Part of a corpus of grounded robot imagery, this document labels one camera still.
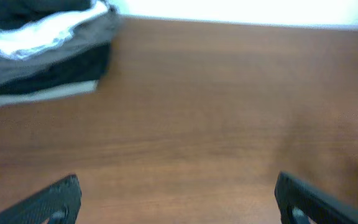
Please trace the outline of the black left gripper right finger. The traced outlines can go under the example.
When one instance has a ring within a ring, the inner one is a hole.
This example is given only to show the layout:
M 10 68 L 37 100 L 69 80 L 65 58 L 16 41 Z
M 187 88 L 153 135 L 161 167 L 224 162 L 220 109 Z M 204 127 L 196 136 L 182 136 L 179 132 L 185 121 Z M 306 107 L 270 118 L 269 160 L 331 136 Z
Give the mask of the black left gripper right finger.
M 282 223 L 358 224 L 358 210 L 287 172 L 279 173 L 274 194 Z

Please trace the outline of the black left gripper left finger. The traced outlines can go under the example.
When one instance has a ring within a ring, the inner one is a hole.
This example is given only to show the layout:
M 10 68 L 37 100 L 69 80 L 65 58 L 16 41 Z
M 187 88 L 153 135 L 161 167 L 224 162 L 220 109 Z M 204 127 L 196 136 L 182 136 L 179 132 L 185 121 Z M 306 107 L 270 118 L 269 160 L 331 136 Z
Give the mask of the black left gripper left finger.
M 70 174 L 0 212 L 0 224 L 75 224 L 80 208 L 80 183 Z

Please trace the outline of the dark green t-shirt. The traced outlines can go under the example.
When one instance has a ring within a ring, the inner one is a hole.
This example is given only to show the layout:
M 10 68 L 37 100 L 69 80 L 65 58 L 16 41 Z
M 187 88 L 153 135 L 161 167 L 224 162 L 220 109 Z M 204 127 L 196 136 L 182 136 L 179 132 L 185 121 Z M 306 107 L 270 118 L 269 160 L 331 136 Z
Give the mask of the dark green t-shirt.
M 57 12 L 85 11 L 90 0 L 0 0 L 0 29 L 18 29 Z

